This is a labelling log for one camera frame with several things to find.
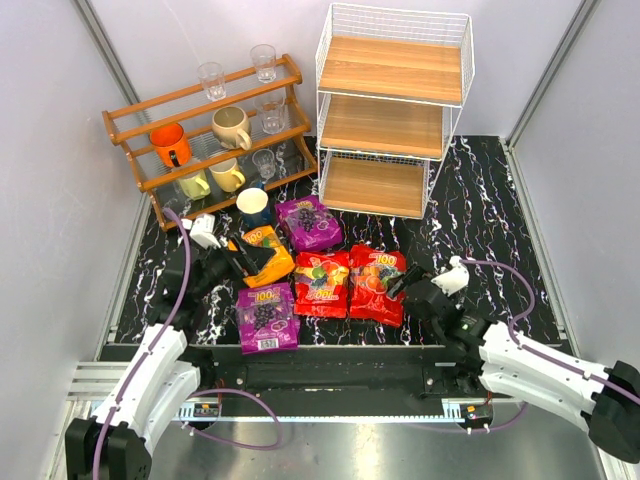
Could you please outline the orange candy bag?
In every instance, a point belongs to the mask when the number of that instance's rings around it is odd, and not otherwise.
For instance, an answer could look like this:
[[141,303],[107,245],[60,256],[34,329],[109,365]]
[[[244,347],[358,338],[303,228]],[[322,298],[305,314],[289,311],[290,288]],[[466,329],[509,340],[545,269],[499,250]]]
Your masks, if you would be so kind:
[[295,262],[291,254],[271,226],[257,227],[245,233],[242,238],[253,246],[271,248],[275,251],[257,275],[244,280],[248,287],[258,288],[276,283],[294,270]]

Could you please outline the red candy bag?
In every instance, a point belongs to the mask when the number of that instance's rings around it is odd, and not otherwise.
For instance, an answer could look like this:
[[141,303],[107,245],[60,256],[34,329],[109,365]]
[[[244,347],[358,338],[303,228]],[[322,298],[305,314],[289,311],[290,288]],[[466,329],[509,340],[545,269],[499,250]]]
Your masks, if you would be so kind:
[[295,259],[294,313],[344,319],[348,313],[349,253],[300,252]]
[[404,318],[403,297],[391,298],[393,280],[406,271],[406,259],[399,251],[381,251],[365,244],[354,245],[349,252],[349,316],[371,319],[398,328]]

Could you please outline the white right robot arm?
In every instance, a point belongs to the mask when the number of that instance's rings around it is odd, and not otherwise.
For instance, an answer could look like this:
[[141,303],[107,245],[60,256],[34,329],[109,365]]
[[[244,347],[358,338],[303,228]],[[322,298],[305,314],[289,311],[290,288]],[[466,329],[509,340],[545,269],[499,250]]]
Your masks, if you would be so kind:
[[606,367],[523,336],[506,323],[456,306],[428,278],[404,274],[388,296],[429,324],[459,371],[494,394],[534,405],[574,424],[602,451],[639,461],[639,371],[623,361]]

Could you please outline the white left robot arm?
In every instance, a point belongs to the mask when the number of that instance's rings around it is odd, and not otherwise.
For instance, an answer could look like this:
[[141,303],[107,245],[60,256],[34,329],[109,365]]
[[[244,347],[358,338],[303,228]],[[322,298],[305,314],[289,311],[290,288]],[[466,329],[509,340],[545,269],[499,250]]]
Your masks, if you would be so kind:
[[266,271],[276,248],[232,235],[202,254],[185,240],[161,276],[158,320],[149,322],[116,386],[90,417],[75,418],[64,434],[70,479],[146,479],[154,450],[180,407],[192,398],[235,394],[217,387],[211,352],[192,348],[204,297],[226,280]]

